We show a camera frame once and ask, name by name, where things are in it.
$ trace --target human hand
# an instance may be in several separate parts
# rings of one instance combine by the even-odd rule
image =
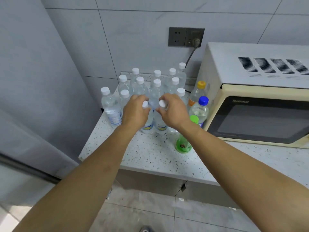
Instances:
[[[168,109],[157,108],[156,111],[160,113],[163,121],[171,128],[179,131],[182,124],[190,121],[186,105],[177,94],[166,93],[163,94],[159,100],[165,100],[168,103]]]
[[[129,102],[123,108],[122,126],[129,127],[136,132],[141,129],[148,120],[150,107],[143,109],[143,102],[149,98],[145,95],[132,95]]]

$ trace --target human arm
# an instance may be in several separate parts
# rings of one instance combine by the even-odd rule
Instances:
[[[122,124],[21,220],[14,232],[75,231],[91,227],[113,184],[126,148],[148,119],[144,95],[133,95]]]
[[[178,130],[214,178],[263,232],[309,231],[309,190],[295,180],[232,147],[190,121],[177,95],[164,94],[158,110]]]

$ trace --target microwave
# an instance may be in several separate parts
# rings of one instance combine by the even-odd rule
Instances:
[[[309,46],[214,43],[197,81],[206,82],[203,128],[226,141],[309,148]]]

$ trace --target speckled countertop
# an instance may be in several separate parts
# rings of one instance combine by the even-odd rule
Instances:
[[[103,113],[79,159],[83,161],[87,158],[112,132],[113,128]],[[180,154],[175,150],[177,138],[178,135],[174,133],[159,135],[137,132],[125,152],[120,168],[218,185],[193,149],[188,154]],[[309,188],[309,149],[228,143]]]

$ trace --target person's right arm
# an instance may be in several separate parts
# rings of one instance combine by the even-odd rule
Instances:
[[[309,231],[309,190],[190,121],[176,94],[164,94],[164,122],[193,146],[207,169],[263,232]]]

